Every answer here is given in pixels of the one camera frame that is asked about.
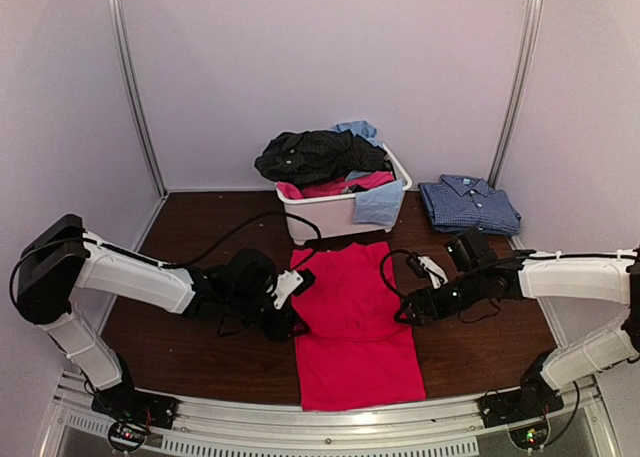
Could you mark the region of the red t-shirt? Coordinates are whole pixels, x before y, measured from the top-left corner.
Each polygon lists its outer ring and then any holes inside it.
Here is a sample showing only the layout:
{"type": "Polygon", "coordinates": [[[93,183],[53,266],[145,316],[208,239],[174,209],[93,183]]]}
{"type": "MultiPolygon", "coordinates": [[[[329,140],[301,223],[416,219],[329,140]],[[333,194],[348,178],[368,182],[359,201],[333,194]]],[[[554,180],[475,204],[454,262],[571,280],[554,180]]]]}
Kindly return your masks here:
{"type": "Polygon", "coordinates": [[[338,412],[423,401],[426,390],[409,326],[394,321],[399,297],[387,243],[293,252],[315,283],[292,300],[310,326],[295,352],[301,407],[338,412]]]}

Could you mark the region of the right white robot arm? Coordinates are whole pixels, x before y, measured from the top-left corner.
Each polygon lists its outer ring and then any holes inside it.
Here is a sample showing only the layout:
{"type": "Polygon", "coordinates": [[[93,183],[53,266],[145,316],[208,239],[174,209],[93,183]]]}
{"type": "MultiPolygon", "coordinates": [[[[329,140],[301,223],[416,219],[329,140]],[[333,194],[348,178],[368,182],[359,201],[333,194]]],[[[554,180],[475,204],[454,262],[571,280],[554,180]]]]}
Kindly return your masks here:
{"type": "Polygon", "coordinates": [[[519,250],[500,258],[476,228],[445,245],[458,276],[431,269],[424,257],[402,250],[407,266],[430,286],[401,294],[394,315],[399,324],[423,326],[460,315],[487,299],[598,300],[624,306],[621,316],[584,338],[539,356],[520,380],[512,407],[530,419],[553,407],[560,390],[579,379],[639,359],[639,252],[555,253],[519,250]]]}

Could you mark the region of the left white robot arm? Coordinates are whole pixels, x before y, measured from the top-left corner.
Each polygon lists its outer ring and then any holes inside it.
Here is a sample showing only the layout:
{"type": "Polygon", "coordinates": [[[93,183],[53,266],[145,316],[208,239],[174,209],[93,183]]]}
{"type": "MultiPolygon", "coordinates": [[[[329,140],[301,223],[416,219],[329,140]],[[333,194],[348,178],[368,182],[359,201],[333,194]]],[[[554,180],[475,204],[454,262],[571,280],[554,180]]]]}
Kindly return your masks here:
{"type": "Polygon", "coordinates": [[[85,229],[67,214],[21,253],[9,277],[9,298],[27,322],[40,327],[85,375],[94,396],[123,421],[147,405],[122,357],[75,309],[76,289],[103,291],[189,319],[256,326],[270,341],[308,332],[291,299],[315,282],[308,269],[279,271],[266,254],[242,249],[226,264],[169,263],[129,251],[85,229]]]}

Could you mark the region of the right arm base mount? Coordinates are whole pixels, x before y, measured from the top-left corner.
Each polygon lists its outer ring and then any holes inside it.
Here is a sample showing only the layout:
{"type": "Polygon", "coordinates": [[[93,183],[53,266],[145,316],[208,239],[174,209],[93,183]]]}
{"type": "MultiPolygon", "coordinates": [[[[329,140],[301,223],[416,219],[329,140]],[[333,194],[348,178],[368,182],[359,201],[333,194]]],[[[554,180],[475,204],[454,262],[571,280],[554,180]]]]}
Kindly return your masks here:
{"type": "Polygon", "coordinates": [[[554,391],[540,396],[531,388],[517,388],[506,392],[490,390],[477,400],[477,405],[484,427],[492,428],[542,419],[550,412],[562,410],[564,401],[554,391]]]}

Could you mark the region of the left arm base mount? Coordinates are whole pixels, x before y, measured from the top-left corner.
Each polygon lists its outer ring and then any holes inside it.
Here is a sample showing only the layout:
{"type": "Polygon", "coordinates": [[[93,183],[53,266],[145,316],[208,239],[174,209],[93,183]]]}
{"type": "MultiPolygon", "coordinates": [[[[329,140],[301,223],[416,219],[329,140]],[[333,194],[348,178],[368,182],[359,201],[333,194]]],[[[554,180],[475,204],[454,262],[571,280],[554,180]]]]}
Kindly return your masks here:
{"type": "Polygon", "coordinates": [[[108,401],[103,394],[93,397],[91,410],[113,420],[135,424],[142,428],[171,430],[177,415],[178,400],[160,394],[136,391],[133,402],[127,404],[108,401]]]}

